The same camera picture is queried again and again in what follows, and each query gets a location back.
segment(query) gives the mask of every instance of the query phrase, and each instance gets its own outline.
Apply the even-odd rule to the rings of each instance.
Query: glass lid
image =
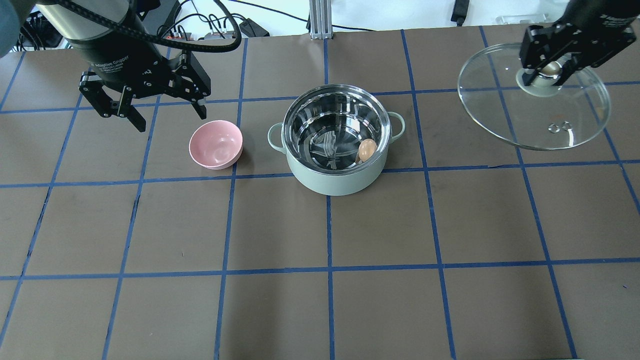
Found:
[[[487,47],[462,67],[458,95],[475,122],[507,143],[532,150],[569,149],[602,131],[611,100],[591,69],[553,86],[560,59],[524,86],[519,52],[519,43]]]

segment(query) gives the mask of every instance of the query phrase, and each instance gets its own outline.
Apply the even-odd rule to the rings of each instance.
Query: brown table surface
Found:
[[[197,54],[208,120],[244,135],[218,171],[189,157],[203,120],[188,103],[140,100],[139,133],[79,96],[75,51],[8,54],[0,359],[637,359],[640,44],[596,70],[612,99],[602,134],[518,150],[472,122],[456,82],[523,28]],[[306,189],[266,140],[324,83],[360,86],[407,121],[354,195]]]

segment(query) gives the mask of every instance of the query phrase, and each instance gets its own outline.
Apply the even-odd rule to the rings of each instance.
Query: stainless steel pot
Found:
[[[402,123],[391,136],[389,115]],[[281,127],[283,146],[271,141]],[[388,146],[404,133],[402,116],[387,112],[371,94],[351,85],[324,85],[297,98],[284,121],[269,129],[271,146],[287,155],[296,178],[306,187],[325,195],[346,195],[369,186],[387,160]],[[378,145],[363,163],[356,162],[358,147],[365,139]]]

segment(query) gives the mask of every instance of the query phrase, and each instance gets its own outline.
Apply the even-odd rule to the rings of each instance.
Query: pink bowl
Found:
[[[200,126],[189,140],[189,154],[199,165],[219,170],[233,165],[242,153],[242,133],[226,120]]]

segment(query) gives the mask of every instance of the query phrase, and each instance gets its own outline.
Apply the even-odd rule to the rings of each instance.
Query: metal post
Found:
[[[309,0],[311,38],[333,38],[331,26],[331,0]]]

